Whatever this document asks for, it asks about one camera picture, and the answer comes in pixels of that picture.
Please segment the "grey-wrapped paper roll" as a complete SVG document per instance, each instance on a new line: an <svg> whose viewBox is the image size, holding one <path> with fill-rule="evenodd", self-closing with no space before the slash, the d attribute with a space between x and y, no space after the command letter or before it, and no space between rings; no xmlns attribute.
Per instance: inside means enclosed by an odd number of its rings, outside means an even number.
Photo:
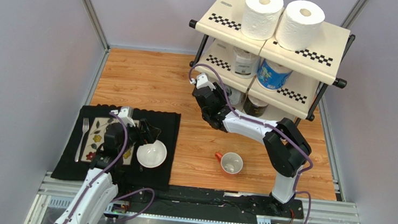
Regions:
<svg viewBox="0 0 398 224"><path fill-rule="evenodd" d="M244 102L245 99L245 93L235 89L235 88L229 88L228 89L228 98L231 103L231 105L240 105Z"/></svg>

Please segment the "black-wrapped paper roll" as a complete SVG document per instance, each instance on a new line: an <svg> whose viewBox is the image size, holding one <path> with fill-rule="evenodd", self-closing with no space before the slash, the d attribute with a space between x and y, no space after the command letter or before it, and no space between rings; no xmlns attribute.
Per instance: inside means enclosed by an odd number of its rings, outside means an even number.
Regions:
<svg viewBox="0 0 398 224"><path fill-rule="evenodd" d="M249 116L261 117L268 107L268 103L248 95L245 99L243 110Z"/></svg>

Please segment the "white plastic-wrapped paper roll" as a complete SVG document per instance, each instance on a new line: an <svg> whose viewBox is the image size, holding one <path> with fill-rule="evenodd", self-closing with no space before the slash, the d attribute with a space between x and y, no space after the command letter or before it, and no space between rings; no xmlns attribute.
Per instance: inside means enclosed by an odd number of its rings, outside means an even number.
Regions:
<svg viewBox="0 0 398 224"><path fill-rule="evenodd" d="M244 79L253 78L258 71L260 57L238 47L233 48L231 73Z"/></svg>

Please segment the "blue-wrapped paper roll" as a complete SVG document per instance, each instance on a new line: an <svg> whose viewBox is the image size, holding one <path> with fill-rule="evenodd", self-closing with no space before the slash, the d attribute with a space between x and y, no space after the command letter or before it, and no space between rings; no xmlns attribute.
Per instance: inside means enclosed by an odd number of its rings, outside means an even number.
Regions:
<svg viewBox="0 0 398 224"><path fill-rule="evenodd" d="M285 66L265 59L258 69L257 80L265 89L277 90L284 86L292 72Z"/></svg>

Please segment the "plain white paper roll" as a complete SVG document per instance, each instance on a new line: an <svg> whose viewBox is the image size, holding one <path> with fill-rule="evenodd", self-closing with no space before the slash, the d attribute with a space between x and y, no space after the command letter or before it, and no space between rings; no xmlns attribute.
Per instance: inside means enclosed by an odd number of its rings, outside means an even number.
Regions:
<svg viewBox="0 0 398 224"><path fill-rule="evenodd" d="M270 39L283 12L283 0L245 0L241 33L252 40Z"/></svg>

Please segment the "white embossed paper roll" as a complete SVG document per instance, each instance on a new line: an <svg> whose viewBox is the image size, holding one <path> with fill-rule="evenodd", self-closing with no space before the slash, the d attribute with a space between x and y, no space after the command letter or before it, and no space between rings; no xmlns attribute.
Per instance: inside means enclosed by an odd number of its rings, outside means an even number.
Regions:
<svg viewBox="0 0 398 224"><path fill-rule="evenodd" d="M315 3L304 0L290 2L284 10L275 39L289 51L304 50L311 45L324 21L325 13Z"/></svg>

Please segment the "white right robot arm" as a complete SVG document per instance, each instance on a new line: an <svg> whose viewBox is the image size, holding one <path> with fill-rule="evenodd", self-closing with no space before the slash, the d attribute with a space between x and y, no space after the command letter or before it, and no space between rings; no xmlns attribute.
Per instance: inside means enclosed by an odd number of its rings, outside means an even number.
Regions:
<svg viewBox="0 0 398 224"><path fill-rule="evenodd" d="M277 172L270 195L279 204L290 204L303 166L310 162L312 151L295 123L288 118L263 120L230 107L217 83L195 87L193 96L201 108L202 118L212 128L243 135L265 146L270 163Z"/></svg>

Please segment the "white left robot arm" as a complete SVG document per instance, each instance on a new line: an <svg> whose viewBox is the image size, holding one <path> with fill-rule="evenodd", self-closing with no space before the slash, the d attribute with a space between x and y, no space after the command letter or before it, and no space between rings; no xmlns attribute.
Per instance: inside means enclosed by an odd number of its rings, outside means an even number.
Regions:
<svg viewBox="0 0 398 224"><path fill-rule="evenodd" d="M127 200L132 195L150 192L152 188L142 188L123 196L119 187L123 183L124 173L121 167L131 161L123 158L127 151L138 158L140 164L147 168L160 166L167 157L167 148L158 140L161 130L150 125L146 119L134 121L130 116L120 112L111 112L110 119L104 123L96 120L86 141L86 145L96 145L95 153L87 156L90 166L77 195L65 212L53 224L97 224L110 203L114 212L126 211L121 203L129 206Z"/></svg>

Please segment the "beige checkered three-tier shelf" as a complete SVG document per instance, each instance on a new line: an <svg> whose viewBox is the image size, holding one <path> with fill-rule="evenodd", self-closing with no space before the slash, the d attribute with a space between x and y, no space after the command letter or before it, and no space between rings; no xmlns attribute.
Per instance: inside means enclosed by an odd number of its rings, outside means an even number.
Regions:
<svg viewBox="0 0 398 224"><path fill-rule="evenodd" d="M190 63L198 72L224 83L270 105L267 117L292 117L313 121L314 110L328 86L344 88L347 82L337 77L341 61L355 37L345 28L323 22L317 37L306 49L289 51L272 37L267 41L252 40L241 33L245 0L216 0L199 21L190 20L191 28L204 34L195 59ZM244 79L233 74L233 47L284 65L292 75L281 89L268 90L255 78Z"/></svg>

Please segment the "white ceramic bowl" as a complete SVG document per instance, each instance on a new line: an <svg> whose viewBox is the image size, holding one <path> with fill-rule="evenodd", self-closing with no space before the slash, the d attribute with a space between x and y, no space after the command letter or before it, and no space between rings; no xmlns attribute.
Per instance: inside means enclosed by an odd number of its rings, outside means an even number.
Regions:
<svg viewBox="0 0 398 224"><path fill-rule="evenodd" d="M141 166L156 168L164 163L167 157L167 148L163 142L157 140L152 144L139 146L136 157Z"/></svg>

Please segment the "floral square ceramic plate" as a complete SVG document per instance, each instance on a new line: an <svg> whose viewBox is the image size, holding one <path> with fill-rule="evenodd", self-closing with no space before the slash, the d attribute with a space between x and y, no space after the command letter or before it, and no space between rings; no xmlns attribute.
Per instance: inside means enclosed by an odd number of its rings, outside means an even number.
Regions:
<svg viewBox="0 0 398 224"><path fill-rule="evenodd" d="M96 117L91 128L86 133L83 152L80 156L81 162L90 163L96 153L98 147L104 143L105 133L108 125L116 124L119 121L114 117Z"/></svg>

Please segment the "orange ceramic mug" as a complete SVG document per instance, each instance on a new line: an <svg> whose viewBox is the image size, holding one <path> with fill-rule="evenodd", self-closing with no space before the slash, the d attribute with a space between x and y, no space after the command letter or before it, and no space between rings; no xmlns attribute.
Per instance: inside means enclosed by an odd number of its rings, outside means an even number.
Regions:
<svg viewBox="0 0 398 224"><path fill-rule="evenodd" d="M220 164L222 174L228 177L236 176L244 167L243 159L234 152L227 152L225 154L216 152L215 158Z"/></svg>

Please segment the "silver metal fork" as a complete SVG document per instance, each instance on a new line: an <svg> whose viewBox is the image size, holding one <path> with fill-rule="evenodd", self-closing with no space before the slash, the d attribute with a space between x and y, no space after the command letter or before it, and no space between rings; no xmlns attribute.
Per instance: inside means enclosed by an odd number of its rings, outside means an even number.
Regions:
<svg viewBox="0 0 398 224"><path fill-rule="evenodd" d="M74 162L78 162L80 160L80 154L81 154L81 149L83 147L84 136L90 129L88 118L83 118L82 124L83 124L82 125L82 135L81 135L79 145L78 145L76 153L75 153Z"/></svg>

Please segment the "black cloth placemat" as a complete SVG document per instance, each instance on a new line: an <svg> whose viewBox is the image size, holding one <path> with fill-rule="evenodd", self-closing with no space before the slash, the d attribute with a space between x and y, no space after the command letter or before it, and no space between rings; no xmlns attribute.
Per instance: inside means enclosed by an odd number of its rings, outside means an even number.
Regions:
<svg viewBox="0 0 398 224"><path fill-rule="evenodd" d="M74 124L72 134L67 142L63 155L56 165L51 177L66 181L83 181L89 169L85 162L74 162L74 156L79 146L82 135L83 118L93 121L96 117L109 117L111 110L116 110L114 105L85 105L79 111L79 116ZM167 149L167 157L161 166L156 168L143 168L136 157L132 157L130 166L123 166L124 178L127 185L150 187L158 190L167 190L171 176L172 163L176 150L181 115L174 112L150 111L135 108L133 118L146 119L155 128L161 129L158 140L163 142Z"/></svg>

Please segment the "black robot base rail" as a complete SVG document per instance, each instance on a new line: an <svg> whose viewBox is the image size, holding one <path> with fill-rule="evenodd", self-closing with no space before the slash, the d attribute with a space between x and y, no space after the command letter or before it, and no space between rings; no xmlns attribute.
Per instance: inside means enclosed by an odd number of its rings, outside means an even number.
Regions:
<svg viewBox="0 0 398 224"><path fill-rule="evenodd" d="M124 194L125 199L118 196L107 206L105 216L124 218L139 214L206 224L294 224L306 217L301 200L282 204L270 195L183 186L153 192L129 186Z"/></svg>

